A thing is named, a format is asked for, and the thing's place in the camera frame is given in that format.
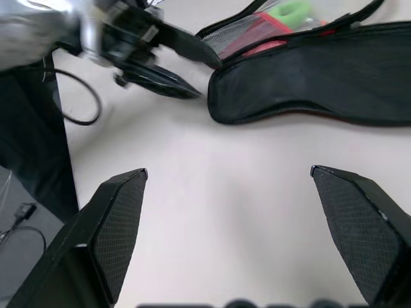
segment white table surface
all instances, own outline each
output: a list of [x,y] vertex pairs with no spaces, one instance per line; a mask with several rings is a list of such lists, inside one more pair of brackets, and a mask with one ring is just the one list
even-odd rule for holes
[[[167,0],[161,6],[168,22],[196,32],[249,2]],[[367,2],[317,4],[338,17]],[[372,20],[409,15],[409,1],[387,0]],[[170,51],[158,54],[161,65],[207,92],[210,69]],[[223,126],[210,118],[206,98],[179,101],[138,86],[124,90],[110,69],[65,54],[56,61],[89,81],[105,101],[96,126],[67,124],[82,206],[111,176],[140,167],[149,172],[117,308],[222,306],[234,298],[260,306],[307,306],[318,298],[363,303],[332,242],[310,167],[372,178],[411,213],[411,128],[369,128],[302,114]],[[66,110],[92,112],[79,86],[60,81]]]

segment red object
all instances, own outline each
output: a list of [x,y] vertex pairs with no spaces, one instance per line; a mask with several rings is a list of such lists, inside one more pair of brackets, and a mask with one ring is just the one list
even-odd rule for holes
[[[267,13],[261,12],[254,14],[253,16],[259,17],[258,20],[247,30],[247,32],[245,32],[242,36],[228,45],[228,47],[219,54],[221,59],[227,58],[233,53],[239,51],[241,48],[258,42],[259,40],[264,40],[269,37],[275,37],[277,35],[293,33],[293,31],[289,27],[287,27],[277,19],[271,17]],[[253,50],[247,51],[244,55],[253,55],[254,53],[277,47],[284,43],[285,42],[281,40],[268,42],[256,47]]]
[[334,34],[336,32],[336,29],[331,29],[328,31],[325,31],[324,33],[321,33],[322,37],[325,37],[326,35]]

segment mesh pocket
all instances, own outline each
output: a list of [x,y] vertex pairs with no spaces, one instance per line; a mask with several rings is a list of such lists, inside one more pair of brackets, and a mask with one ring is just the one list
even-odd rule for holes
[[[308,0],[267,1],[256,13],[217,30],[204,37],[203,41],[224,59],[259,40],[292,33],[302,28],[308,20],[310,10]],[[280,44],[282,42],[271,43],[266,47]]]
[[[241,16],[246,16],[242,19],[235,15],[223,21],[225,26],[222,28],[218,23],[217,30],[209,26],[211,29],[202,33],[201,37],[221,59],[225,59],[241,48],[260,40],[324,26],[349,12],[362,10],[370,2],[371,0],[267,0],[258,9],[247,8],[247,11],[242,11]],[[244,55],[251,55],[283,43],[277,41],[263,44]]]
[[234,22],[204,38],[220,56],[227,58],[259,40],[291,33],[292,30],[267,13],[256,13]]

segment zipper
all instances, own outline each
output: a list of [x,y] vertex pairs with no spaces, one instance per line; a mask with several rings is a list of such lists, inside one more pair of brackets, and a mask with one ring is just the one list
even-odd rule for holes
[[263,112],[262,114],[258,114],[252,117],[248,117],[245,119],[239,119],[239,120],[228,120],[228,121],[220,121],[218,120],[217,122],[222,123],[222,124],[246,124],[249,122],[254,122],[254,121],[258,121],[261,119],[264,119],[266,117],[271,117],[274,115],[278,115],[278,114],[283,114],[285,112],[297,112],[297,111],[305,111],[305,112],[313,112],[313,113],[321,113],[321,114],[332,114],[331,112],[328,112],[326,110],[323,109],[316,109],[313,107],[284,107],[284,108],[280,108],[280,109],[276,109],[276,110],[271,110],[271,111],[266,111]]
[[246,7],[244,10],[242,10],[240,13],[233,15],[229,18],[226,18],[222,21],[216,22],[208,27],[205,27],[204,29],[201,29],[196,36],[200,37],[203,39],[204,37],[212,34],[213,32],[225,27],[228,24],[231,24],[233,22],[236,22],[242,18],[245,18],[254,12],[256,12],[259,8],[261,8],[268,0],[254,0],[251,2],[248,7]]

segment black device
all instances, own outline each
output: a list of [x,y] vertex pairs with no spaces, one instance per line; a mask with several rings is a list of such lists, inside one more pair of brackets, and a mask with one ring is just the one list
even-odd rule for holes
[[411,307],[411,218],[375,182],[313,166],[334,243],[369,305]]
[[[221,60],[199,37],[163,22],[156,16],[156,10],[160,11],[149,7],[144,0],[121,1],[114,5],[105,21],[102,57],[120,70],[114,80],[122,87],[136,83],[163,96],[197,98],[201,93],[188,82],[154,64],[152,50],[166,46],[188,60],[214,68],[221,66]],[[82,52],[80,28],[58,42],[57,47],[79,55]]]
[[7,307],[113,307],[136,243],[146,180],[146,170],[139,169],[101,184]]
[[36,203],[23,203],[14,213],[16,219],[29,220],[31,215],[37,210]]

